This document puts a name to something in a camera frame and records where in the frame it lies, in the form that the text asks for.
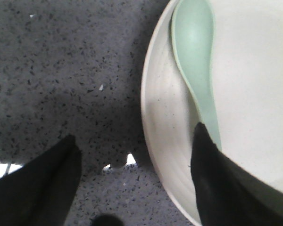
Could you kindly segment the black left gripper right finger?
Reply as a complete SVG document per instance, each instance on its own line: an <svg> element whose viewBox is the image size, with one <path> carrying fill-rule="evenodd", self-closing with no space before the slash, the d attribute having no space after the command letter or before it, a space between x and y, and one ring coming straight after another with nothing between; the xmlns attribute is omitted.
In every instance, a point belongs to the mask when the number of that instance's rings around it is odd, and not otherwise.
<svg viewBox="0 0 283 226"><path fill-rule="evenodd" d="M283 226L283 193L220 152L206 126L192 139L191 177L204 226Z"/></svg>

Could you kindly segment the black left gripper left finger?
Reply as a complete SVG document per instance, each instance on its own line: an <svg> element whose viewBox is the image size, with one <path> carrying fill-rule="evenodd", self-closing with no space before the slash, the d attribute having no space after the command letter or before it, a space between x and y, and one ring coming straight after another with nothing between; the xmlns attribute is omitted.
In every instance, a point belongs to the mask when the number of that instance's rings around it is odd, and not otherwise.
<svg viewBox="0 0 283 226"><path fill-rule="evenodd" d="M62 226L82 173L82 152L68 135L0 178L0 226Z"/></svg>

